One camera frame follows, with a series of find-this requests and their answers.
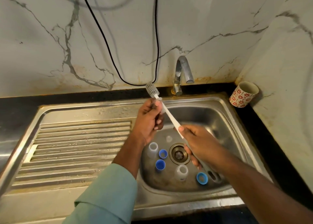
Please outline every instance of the faucet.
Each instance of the faucet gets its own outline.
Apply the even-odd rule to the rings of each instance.
[[[172,94],[180,96],[182,95],[181,89],[181,74],[184,72],[186,83],[194,83],[194,77],[191,73],[188,60],[185,56],[179,56],[176,62],[175,76],[174,76],[174,86],[171,90]]]

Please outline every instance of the black cable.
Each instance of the black cable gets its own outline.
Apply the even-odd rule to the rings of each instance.
[[[158,0],[155,0],[155,5],[154,5],[154,23],[155,23],[155,32],[156,32],[157,58],[156,58],[155,77],[154,77],[154,80],[153,80],[152,83],[155,83],[155,81],[157,80],[157,66],[158,66],[158,63],[159,63],[159,53],[160,53],[160,49],[159,49],[159,38],[158,38],[158,34],[157,34],[157,1],[158,1]],[[88,1],[85,0],[85,2],[86,2],[86,5],[87,5],[87,7],[88,7],[90,13],[92,14],[92,17],[94,18],[94,20],[95,20],[95,22],[96,22],[96,24],[97,24],[97,26],[98,26],[98,28],[99,28],[99,30],[100,30],[100,32],[101,32],[103,38],[104,38],[104,41],[105,41],[105,44],[106,44],[106,46],[107,46],[107,48],[108,48],[109,55],[110,55],[110,57],[111,57],[112,63],[113,63],[113,65],[114,65],[114,68],[115,68],[115,70],[116,70],[118,76],[120,77],[120,79],[121,79],[124,83],[126,83],[126,84],[128,84],[128,85],[131,85],[131,86],[145,86],[145,84],[132,84],[132,83],[129,83],[129,82],[125,81],[125,80],[121,77],[121,75],[120,75],[119,71],[117,70],[117,67],[116,67],[116,65],[115,65],[115,63],[114,63],[114,60],[113,60],[113,57],[112,57],[112,54],[111,54],[111,50],[110,50],[110,48],[109,48],[108,42],[107,42],[107,40],[106,40],[106,37],[105,37],[105,35],[104,35],[104,33],[103,33],[103,31],[102,31],[100,25],[99,25],[99,22],[97,21],[97,18],[96,18],[96,16],[94,15],[94,12],[92,11],[92,9],[91,9],[91,7],[90,7]]]

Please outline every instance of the sink drain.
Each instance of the sink drain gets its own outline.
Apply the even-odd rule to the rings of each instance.
[[[170,159],[177,165],[185,165],[190,161],[183,143],[175,143],[169,150]]]

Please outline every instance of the sleeve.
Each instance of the sleeve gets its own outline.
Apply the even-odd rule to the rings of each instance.
[[[135,178],[124,167],[111,164],[74,202],[75,210],[63,223],[130,223],[136,196]]]

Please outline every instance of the marble wall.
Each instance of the marble wall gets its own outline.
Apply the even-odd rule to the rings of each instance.
[[[236,83],[261,90],[253,109],[313,192],[313,1],[285,0]]]
[[[154,0],[88,0],[130,83],[154,77]],[[285,0],[159,0],[156,86],[186,55],[195,83],[232,82]],[[84,0],[0,0],[0,97],[133,88]]]

